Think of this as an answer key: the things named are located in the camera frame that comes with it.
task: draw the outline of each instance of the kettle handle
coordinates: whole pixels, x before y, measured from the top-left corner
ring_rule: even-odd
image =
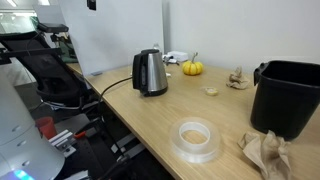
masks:
[[[254,85],[257,85],[259,83],[261,74],[263,73],[264,70],[267,69],[269,63],[261,63],[260,66],[254,70],[254,73],[253,73]]]
[[[132,85],[133,89],[144,89],[147,87],[146,83],[142,83],[142,78],[145,78],[144,81],[147,81],[147,63],[148,63],[148,54],[140,53],[134,56],[133,65],[132,65]]]

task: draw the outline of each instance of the desk surface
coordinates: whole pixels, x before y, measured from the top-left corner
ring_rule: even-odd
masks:
[[[104,100],[139,138],[158,161],[177,179],[260,179],[259,169],[237,145],[245,132],[257,132],[250,125],[255,95],[253,85],[246,90],[226,87],[230,70],[206,67],[200,76],[186,76],[181,67],[170,65],[166,71],[167,93],[158,97],[142,97],[131,81],[120,84],[104,95]],[[129,77],[130,67],[86,77],[96,92]],[[207,96],[203,87],[214,86],[219,95]],[[210,120],[221,133],[218,157],[203,164],[180,159],[170,146],[170,128],[181,118],[198,116]],[[320,171],[320,108],[289,146],[293,179],[317,179]]]

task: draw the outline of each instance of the brown paper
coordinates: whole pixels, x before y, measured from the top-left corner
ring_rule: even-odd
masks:
[[[236,89],[246,89],[249,83],[249,79],[242,75],[242,68],[237,67],[236,71],[230,74],[227,86]]]
[[[247,132],[238,142],[244,154],[261,170],[265,180],[290,180],[288,142],[269,131],[263,143],[256,133]]]

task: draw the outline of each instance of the black trash bin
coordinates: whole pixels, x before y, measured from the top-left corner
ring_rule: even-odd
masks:
[[[298,137],[320,102],[320,65],[262,63],[254,72],[257,83],[252,126],[264,133],[272,130],[285,140]]]

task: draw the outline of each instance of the stainless steel kettle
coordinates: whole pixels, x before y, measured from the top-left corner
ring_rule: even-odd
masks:
[[[134,56],[132,83],[144,96],[158,96],[167,91],[167,76],[159,50],[147,49]]]

